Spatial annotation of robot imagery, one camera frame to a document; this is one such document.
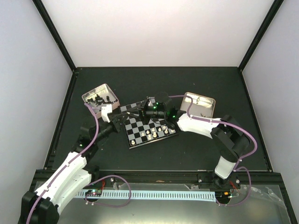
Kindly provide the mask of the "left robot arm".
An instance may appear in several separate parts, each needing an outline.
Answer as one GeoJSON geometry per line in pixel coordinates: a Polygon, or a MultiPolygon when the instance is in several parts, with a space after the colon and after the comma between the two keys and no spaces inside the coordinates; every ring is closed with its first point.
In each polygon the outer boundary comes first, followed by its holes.
{"type": "Polygon", "coordinates": [[[88,162],[98,151],[97,143],[111,133],[118,133],[126,115],[112,115],[102,124],[95,115],[87,118],[80,127],[80,135],[65,161],[54,174],[35,191],[28,191],[21,200],[20,224],[56,224],[60,215],[86,186],[100,182],[97,168],[88,162]]]}

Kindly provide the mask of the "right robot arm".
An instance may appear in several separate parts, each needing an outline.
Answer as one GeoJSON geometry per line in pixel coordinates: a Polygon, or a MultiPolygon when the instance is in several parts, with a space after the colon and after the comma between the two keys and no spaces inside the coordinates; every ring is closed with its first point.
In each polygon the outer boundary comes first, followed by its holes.
{"type": "Polygon", "coordinates": [[[143,124],[148,124],[151,118],[164,119],[171,129],[211,138],[221,154],[212,174],[212,183],[217,188],[225,187],[231,173],[239,170],[238,164],[257,150],[257,141],[248,131],[239,127],[233,117],[213,119],[196,116],[190,113],[193,106],[191,96],[182,95],[183,99],[190,100],[185,111],[174,106],[173,98],[161,92],[155,96],[155,105],[150,105],[150,99],[147,98],[128,113],[143,124]]]}

